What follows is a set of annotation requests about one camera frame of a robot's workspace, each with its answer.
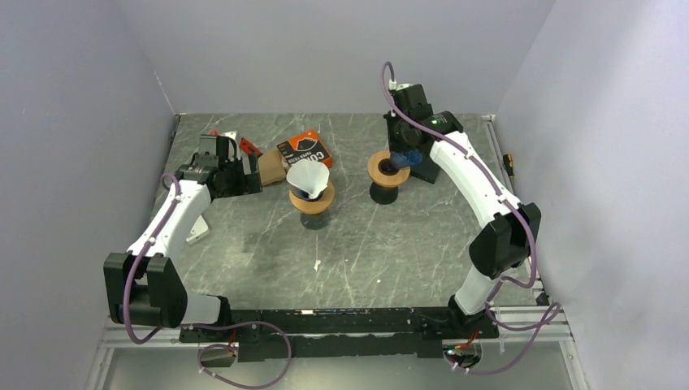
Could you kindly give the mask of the wooden dripper ring holder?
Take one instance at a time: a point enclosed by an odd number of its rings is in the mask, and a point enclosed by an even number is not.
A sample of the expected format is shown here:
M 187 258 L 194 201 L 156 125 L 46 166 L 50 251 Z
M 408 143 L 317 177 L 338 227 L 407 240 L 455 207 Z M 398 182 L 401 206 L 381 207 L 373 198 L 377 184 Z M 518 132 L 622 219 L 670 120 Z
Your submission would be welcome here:
M 327 187 L 323 191 L 319 199 L 315 201 L 304 200 L 298 198 L 292 191 L 288 193 L 288 197 L 292 205 L 305 215 L 319 215 L 327 211 L 335 199 L 335 188 L 331 181 L 327 182 Z

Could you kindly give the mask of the orange coffee filter box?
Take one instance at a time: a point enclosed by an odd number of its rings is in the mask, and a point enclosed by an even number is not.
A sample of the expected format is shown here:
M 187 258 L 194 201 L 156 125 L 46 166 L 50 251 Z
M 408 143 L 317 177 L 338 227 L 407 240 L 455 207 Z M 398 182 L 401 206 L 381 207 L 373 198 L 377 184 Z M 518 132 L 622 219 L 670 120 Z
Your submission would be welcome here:
M 303 159 L 323 163 L 327 168 L 333 165 L 332 154 L 314 129 L 279 143 L 277 150 L 287 169 Z

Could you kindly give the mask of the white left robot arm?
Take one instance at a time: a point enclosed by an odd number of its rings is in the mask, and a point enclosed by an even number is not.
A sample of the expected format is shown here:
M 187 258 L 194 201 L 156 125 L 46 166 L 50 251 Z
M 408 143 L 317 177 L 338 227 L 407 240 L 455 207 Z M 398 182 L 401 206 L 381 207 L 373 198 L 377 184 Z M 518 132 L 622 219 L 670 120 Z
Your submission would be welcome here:
M 231 136 L 203 134 L 191 161 L 162 180 L 170 188 L 161 208 L 141 236 L 122 253 L 110 253 L 103 265 L 110 319 L 114 323 L 175 328 L 201 323 L 214 341 L 234 327 L 222 297 L 190 292 L 175 260 L 194 224 L 212 201 L 262 191 L 258 154 L 245 152 Z

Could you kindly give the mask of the red and black cup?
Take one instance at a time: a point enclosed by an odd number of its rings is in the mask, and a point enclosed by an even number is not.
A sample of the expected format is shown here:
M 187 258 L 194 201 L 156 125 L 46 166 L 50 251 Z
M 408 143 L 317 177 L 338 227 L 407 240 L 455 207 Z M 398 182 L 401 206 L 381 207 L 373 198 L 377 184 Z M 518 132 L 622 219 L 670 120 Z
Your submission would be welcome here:
M 390 205 L 398 198 L 399 188 L 384 187 L 380 184 L 372 182 L 369 187 L 370 198 L 379 205 Z

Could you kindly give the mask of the blue ribbed dripper cone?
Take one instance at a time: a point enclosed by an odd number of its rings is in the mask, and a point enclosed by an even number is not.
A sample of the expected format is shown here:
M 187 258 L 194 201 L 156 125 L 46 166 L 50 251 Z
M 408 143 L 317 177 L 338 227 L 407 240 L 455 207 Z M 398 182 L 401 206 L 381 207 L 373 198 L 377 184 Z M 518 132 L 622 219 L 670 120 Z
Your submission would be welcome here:
M 419 150 L 406 150 L 402 152 L 391 152 L 390 164 L 395 170 L 417 166 L 423 161 L 423 154 Z

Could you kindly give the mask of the white paper coffee filter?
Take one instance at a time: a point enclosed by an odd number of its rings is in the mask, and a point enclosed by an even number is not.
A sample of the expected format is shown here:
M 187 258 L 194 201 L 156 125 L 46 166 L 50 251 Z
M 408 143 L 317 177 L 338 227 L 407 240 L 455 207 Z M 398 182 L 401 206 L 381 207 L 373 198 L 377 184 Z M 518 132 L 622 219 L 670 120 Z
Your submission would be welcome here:
M 302 159 L 290 167 L 286 180 L 297 198 L 315 201 L 325 191 L 329 175 L 329 168 L 324 163 Z

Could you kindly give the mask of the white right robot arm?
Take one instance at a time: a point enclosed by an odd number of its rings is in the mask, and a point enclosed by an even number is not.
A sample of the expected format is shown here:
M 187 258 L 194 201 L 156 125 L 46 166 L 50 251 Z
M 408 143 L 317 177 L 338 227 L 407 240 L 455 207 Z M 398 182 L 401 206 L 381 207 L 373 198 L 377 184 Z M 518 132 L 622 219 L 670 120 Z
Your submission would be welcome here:
M 388 145 L 414 174 L 431 180 L 443 171 L 468 201 L 480 232 L 470 243 L 472 266 L 450 304 L 448 328 L 467 337 L 479 326 L 478 313 L 496 295 L 500 282 L 513 282 L 513 270 L 531 255 L 541 213 L 534 203 L 513 195 L 480 158 L 457 117 L 435 113 L 420 84 L 383 83 L 391 106 L 385 115 Z

